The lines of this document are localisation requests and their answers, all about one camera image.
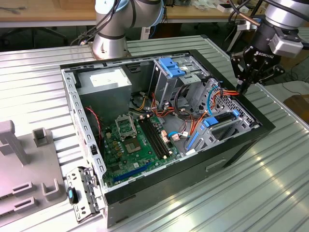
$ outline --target green circuit board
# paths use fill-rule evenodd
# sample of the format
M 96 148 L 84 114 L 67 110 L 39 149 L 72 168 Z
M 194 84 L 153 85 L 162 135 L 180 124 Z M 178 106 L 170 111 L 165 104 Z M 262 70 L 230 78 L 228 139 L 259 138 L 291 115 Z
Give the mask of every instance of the green circuit board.
M 153 116 L 150 121 L 161 137 L 160 133 L 163 130 L 163 127 L 158 118 Z M 105 139 L 104 162 L 107 166 L 107 172 L 105 173 L 103 180 L 107 183 L 108 187 L 112 187 L 130 178 L 136 177 L 142 172 L 138 172 L 120 181 L 114 180 L 122 174 L 127 174 L 128 172 L 137 170 L 143 166 L 147 167 L 144 172 L 148 172 L 181 157 L 177 148 L 171 144 L 170 147 L 166 146 L 168 150 L 171 151 L 170 156 L 166 159 L 159 159 L 137 120 L 134 120 L 134 126 L 137 132 L 136 137 L 127 137 L 122 141 L 116 123 L 103 129 Z M 124 131 L 130 131 L 130 129 L 131 127 L 129 123 L 127 125 L 122 125 L 121 128 L 121 130 Z

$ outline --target expansion card bracket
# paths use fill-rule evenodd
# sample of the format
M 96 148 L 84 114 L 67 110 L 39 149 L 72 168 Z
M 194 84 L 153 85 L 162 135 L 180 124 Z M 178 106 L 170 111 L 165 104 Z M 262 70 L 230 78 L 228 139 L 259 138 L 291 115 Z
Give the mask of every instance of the expansion card bracket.
M 69 201 L 78 223 L 104 211 L 106 204 L 91 168 L 75 168 L 66 177 Z

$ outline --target yellow wire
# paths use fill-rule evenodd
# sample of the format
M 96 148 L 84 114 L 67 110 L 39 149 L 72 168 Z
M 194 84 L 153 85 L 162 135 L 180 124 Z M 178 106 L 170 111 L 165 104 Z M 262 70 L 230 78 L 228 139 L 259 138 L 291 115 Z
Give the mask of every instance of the yellow wire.
M 142 109 L 144 108 L 144 106 L 145 106 L 145 102 L 146 102 L 146 97 L 144 97 L 143 103 L 142 103 L 142 105 L 140 106 L 140 108 L 138 108 L 138 109 L 136 109 L 136 110 L 137 110 L 137 111 L 142 110 Z

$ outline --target ribbed metal surface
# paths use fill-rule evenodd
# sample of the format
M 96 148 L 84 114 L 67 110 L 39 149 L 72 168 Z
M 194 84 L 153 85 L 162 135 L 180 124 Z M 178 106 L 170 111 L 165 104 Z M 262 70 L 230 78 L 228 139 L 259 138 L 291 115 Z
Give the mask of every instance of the ribbed metal surface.
M 299 34 L 302 39 L 309 41 L 309 28 L 299 28 Z
M 133 55 L 197 49 L 233 84 L 232 67 L 200 36 L 128 43 Z M 63 176 L 84 160 L 69 116 L 60 63 L 92 60 L 87 46 L 0 54 L 0 120 L 16 135 L 53 131 Z M 108 231 L 308 231 L 308 130 L 257 86 L 247 97 L 276 129 L 236 164 L 164 200 Z M 101 216 L 77 225 L 69 201 L 0 228 L 2 231 L 102 230 Z

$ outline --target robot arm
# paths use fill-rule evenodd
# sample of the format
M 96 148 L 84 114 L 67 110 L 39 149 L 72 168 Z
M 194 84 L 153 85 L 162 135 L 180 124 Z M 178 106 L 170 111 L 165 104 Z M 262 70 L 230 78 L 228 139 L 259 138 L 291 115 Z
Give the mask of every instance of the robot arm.
M 240 94 L 245 94 L 251 84 L 263 83 L 285 73 L 284 68 L 279 65 L 281 56 L 294 58 L 304 49 L 297 28 L 308 20 L 309 1 L 264 1 L 274 5 L 267 7 L 266 16 L 260 23 L 254 23 L 257 30 L 242 56 L 231 56 L 232 67 L 238 79 L 237 91 Z M 245 62 L 243 70 L 239 68 L 241 59 Z
M 109 22 L 95 35 L 93 52 L 99 59 L 127 56 L 125 31 L 134 27 L 150 27 L 162 19 L 164 8 L 162 0 L 115 0 L 116 12 L 107 17 L 97 27 Z M 97 0 L 97 22 L 100 22 L 113 7 L 114 0 Z

